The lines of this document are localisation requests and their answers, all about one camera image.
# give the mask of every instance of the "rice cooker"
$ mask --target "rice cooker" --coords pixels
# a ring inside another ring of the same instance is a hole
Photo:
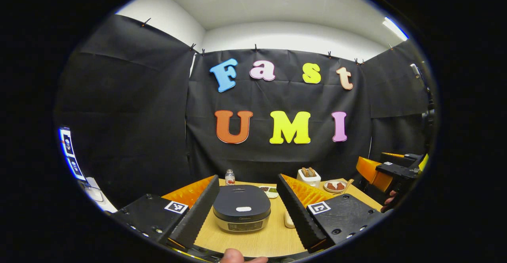
[[[271,203],[259,187],[227,185],[220,187],[213,213],[217,225],[225,231],[258,231],[268,224]]]

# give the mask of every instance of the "white wall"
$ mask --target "white wall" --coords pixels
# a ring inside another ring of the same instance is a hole
[[[254,48],[300,50],[364,61],[388,50],[357,34],[310,23],[270,21],[243,23],[209,30],[202,48],[206,52]]]
[[[200,50],[206,30],[173,0],[134,0],[116,14],[145,22]]]

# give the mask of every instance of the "small bottle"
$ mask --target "small bottle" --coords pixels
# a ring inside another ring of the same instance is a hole
[[[227,173],[225,174],[225,184],[226,185],[234,185],[236,183],[236,178],[234,177],[234,173],[232,169],[227,169]]]

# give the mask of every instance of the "small bowl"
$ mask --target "small bowl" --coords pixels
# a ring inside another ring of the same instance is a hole
[[[341,190],[331,190],[327,187],[328,183],[332,183],[333,186],[336,186],[338,183],[342,183],[342,185],[344,186],[343,189]],[[326,183],[324,183],[324,189],[328,192],[332,192],[332,193],[338,193],[338,192],[342,192],[345,188],[347,187],[347,182],[345,181],[342,181],[342,180],[329,180],[327,181]]]

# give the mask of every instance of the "human hand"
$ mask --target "human hand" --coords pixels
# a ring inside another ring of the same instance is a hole
[[[387,200],[385,200],[384,202],[384,205],[381,209],[380,209],[380,212],[384,212],[386,211],[387,209],[387,205],[389,205],[394,199],[395,199],[395,196],[397,195],[398,193],[396,193],[395,191],[391,191],[389,193],[389,195],[391,196],[390,198],[388,198]]]
[[[237,249],[233,248],[227,248],[225,252],[223,253],[222,259],[220,259],[220,263],[244,263],[245,258],[243,257],[243,254],[239,252]],[[257,257],[255,259],[252,259],[250,261],[246,261],[249,263],[267,263],[268,258],[267,257]]]

